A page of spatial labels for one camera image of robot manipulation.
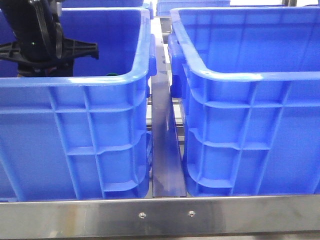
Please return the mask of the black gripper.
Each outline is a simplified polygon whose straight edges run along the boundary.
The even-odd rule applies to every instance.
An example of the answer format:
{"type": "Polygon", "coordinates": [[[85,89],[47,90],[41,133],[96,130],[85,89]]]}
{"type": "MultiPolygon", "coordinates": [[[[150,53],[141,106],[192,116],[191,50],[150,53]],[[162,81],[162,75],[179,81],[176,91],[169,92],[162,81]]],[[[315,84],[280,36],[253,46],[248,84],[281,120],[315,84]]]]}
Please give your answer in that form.
{"type": "Polygon", "coordinates": [[[34,41],[30,47],[23,47],[18,41],[13,41],[0,45],[0,59],[17,63],[19,77],[72,77],[75,59],[99,59],[96,43],[63,38],[58,49],[61,52],[48,53],[44,46],[34,41]]]}

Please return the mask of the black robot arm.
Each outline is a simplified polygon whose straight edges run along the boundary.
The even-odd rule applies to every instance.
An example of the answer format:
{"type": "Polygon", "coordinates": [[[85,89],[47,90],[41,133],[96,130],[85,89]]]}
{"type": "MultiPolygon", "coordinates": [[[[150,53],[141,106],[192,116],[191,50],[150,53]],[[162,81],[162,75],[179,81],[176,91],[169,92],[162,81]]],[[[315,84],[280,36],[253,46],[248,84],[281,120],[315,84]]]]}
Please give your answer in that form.
{"type": "Polygon", "coordinates": [[[2,0],[0,9],[15,41],[0,58],[17,63],[18,77],[71,77],[75,59],[99,58],[97,43],[66,38],[56,0],[2,0]]]}

